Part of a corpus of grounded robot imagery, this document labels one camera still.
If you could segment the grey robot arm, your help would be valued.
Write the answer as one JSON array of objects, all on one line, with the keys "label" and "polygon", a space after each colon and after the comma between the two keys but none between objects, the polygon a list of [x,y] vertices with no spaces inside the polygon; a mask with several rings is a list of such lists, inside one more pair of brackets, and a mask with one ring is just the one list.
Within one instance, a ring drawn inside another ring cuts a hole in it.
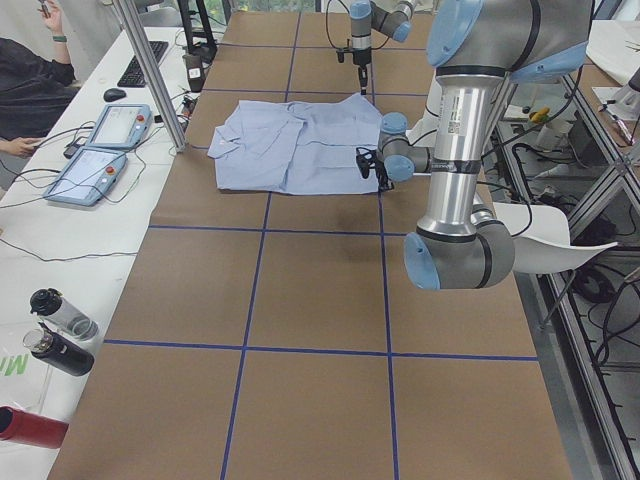
[{"label": "grey robot arm", "polygon": [[511,234],[476,192],[492,98],[504,82],[546,82],[581,67],[594,5],[442,1],[436,10],[427,42],[441,89],[434,146],[410,140],[405,117],[393,112],[356,164],[381,187],[429,172],[426,212],[404,241],[407,275],[426,290],[481,289],[500,283],[515,259]]},{"label": "grey robot arm", "polygon": [[369,83],[369,66],[372,63],[372,32],[376,31],[387,39],[404,42],[412,29],[412,17],[420,8],[435,14],[439,1],[397,1],[394,8],[386,10],[374,1],[353,1],[349,6],[341,1],[347,10],[350,22],[350,37],[345,46],[336,46],[330,38],[329,17],[325,13],[325,31],[329,44],[334,49],[337,61],[343,63],[347,55],[357,67],[360,94],[367,94]]}]

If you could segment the person's lower hand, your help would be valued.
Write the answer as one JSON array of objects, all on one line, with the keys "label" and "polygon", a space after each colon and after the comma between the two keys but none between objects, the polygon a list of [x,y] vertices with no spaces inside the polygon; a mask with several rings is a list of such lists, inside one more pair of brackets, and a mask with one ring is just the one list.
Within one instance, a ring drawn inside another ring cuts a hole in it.
[{"label": "person's lower hand", "polygon": [[3,153],[13,155],[21,158],[28,158],[32,156],[38,146],[40,145],[41,138],[23,138],[18,137],[13,140],[0,140],[0,150]]}]

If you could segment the person's raised hand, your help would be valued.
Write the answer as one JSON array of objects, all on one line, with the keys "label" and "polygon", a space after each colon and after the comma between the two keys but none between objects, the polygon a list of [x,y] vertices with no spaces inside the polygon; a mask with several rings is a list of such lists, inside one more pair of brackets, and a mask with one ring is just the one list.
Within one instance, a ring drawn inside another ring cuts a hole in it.
[{"label": "person's raised hand", "polygon": [[40,0],[39,12],[44,25],[53,36],[63,36],[62,11],[54,0]]}]

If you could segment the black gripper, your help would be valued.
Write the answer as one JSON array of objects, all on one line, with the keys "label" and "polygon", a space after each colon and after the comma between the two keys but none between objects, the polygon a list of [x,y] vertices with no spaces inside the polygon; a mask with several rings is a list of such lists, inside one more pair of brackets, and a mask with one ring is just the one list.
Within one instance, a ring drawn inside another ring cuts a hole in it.
[{"label": "black gripper", "polygon": [[384,163],[378,158],[375,149],[365,147],[356,148],[356,165],[363,179],[368,179],[372,171],[375,172],[379,191],[391,191],[394,184],[388,176]]},{"label": "black gripper", "polygon": [[336,49],[336,55],[339,63],[343,63],[345,61],[345,56],[347,54],[352,55],[352,63],[358,68],[359,85],[365,86],[360,88],[360,94],[366,96],[366,86],[369,82],[368,65],[372,60],[372,49],[370,47],[364,49],[357,49],[354,47],[343,47]]}]

